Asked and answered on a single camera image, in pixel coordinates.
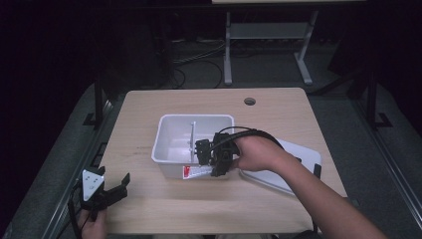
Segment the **person's right hand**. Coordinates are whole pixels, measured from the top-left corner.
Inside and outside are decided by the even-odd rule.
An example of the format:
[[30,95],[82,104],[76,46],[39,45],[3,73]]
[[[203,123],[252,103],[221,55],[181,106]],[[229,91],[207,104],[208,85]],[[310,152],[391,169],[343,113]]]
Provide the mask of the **person's right hand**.
[[248,171],[270,170],[281,174],[297,163],[296,159],[269,139],[246,136],[235,140],[240,155],[232,167]]

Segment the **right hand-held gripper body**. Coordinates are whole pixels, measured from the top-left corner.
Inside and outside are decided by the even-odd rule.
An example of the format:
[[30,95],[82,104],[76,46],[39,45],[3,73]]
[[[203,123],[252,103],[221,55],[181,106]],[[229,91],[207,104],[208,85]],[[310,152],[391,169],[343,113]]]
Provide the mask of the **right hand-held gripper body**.
[[234,126],[227,126],[214,133],[212,140],[197,139],[196,121],[191,123],[191,133],[189,143],[190,162],[199,165],[216,166],[219,161],[231,160],[238,152],[231,135],[234,133]]

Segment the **person's left hand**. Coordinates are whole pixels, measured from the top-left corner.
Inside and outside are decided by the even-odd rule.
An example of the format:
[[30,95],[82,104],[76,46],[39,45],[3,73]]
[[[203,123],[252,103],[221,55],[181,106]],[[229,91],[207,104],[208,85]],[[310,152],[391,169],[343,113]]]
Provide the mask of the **person's left hand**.
[[101,210],[97,219],[92,220],[90,212],[82,210],[78,220],[82,239],[106,239],[106,216],[107,211]]

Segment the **aluminium floor rail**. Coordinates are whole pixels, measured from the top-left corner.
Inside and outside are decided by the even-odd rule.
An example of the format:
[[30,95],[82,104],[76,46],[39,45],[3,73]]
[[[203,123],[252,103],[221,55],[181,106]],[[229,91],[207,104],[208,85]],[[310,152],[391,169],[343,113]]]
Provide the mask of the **aluminium floor rail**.
[[378,130],[380,127],[385,126],[385,122],[370,122],[369,119],[366,117],[366,109],[362,106],[360,102],[353,101],[351,104],[353,105],[357,114],[363,121],[366,130],[371,136],[376,147],[380,151],[380,154],[382,155],[383,161],[386,165],[387,171],[390,174],[391,179],[396,185],[414,221],[422,231],[422,202],[419,200],[415,191],[409,184],[408,180],[406,179],[399,165],[395,161],[393,154],[389,150],[385,140],[383,139]]
[[101,109],[103,121],[95,125],[96,109],[92,101],[76,107],[53,147],[52,159],[47,159],[51,167],[45,173],[45,185],[49,185],[49,191],[56,197],[50,203],[53,214],[48,218],[42,239],[74,237],[67,206],[72,188],[84,168],[98,166],[102,161],[115,120],[110,115],[113,105],[106,100]]

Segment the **black metal stand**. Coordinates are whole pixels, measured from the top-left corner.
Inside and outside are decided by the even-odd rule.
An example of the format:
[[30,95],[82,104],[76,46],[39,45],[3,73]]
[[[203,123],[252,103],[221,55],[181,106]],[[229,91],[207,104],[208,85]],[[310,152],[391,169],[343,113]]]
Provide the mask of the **black metal stand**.
[[371,73],[367,81],[366,95],[366,121],[370,128],[379,130],[381,127],[392,127],[392,123],[385,113],[376,110],[377,103],[377,81],[375,75]]
[[103,123],[105,106],[103,81],[100,78],[96,78],[94,82],[94,100],[95,111],[86,115],[83,125],[90,125],[97,130]]

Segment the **white plastic storage box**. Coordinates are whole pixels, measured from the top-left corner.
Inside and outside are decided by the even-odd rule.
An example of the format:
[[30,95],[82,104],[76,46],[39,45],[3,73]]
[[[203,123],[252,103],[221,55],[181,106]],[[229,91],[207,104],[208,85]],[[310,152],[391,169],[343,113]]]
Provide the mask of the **white plastic storage box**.
[[230,115],[165,115],[158,125],[151,158],[163,175],[176,179],[211,179],[211,167],[200,165],[195,142],[213,140],[220,130],[233,133]]

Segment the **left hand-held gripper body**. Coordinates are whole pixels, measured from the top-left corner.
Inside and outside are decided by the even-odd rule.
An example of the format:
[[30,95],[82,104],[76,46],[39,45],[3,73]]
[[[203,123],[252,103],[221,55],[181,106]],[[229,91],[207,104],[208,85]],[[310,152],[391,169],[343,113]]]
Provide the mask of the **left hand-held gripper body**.
[[104,186],[105,176],[97,175],[97,168],[83,170],[82,192],[80,193],[83,209],[100,211],[107,208]]

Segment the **white metal stand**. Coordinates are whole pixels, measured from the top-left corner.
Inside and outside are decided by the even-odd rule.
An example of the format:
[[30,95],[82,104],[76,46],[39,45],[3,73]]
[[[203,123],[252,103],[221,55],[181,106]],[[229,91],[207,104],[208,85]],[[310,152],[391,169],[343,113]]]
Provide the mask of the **white metal stand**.
[[[225,22],[225,50],[223,55],[224,84],[233,84],[231,64],[231,44],[235,40],[302,40],[302,47],[294,52],[296,66],[306,86],[314,82],[305,62],[306,53],[314,32],[319,10],[323,6],[339,4],[363,3],[366,0],[211,0],[214,6],[227,7]],[[311,14],[302,22],[270,22],[270,23],[237,23],[232,21],[232,13],[236,7],[265,8],[310,7]]]

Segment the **white box lid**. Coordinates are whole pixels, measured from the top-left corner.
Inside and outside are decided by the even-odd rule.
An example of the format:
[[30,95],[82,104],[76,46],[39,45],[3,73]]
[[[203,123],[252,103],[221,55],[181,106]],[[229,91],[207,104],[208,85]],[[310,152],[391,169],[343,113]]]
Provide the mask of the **white box lid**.
[[[281,139],[278,139],[278,142],[286,152],[293,155],[296,160],[300,162],[302,166],[305,167],[311,174],[315,175],[317,178],[320,178],[321,156],[317,151]],[[269,170],[256,172],[240,170],[239,174],[246,179],[252,180],[253,182],[294,195],[288,184],[275,172]]]

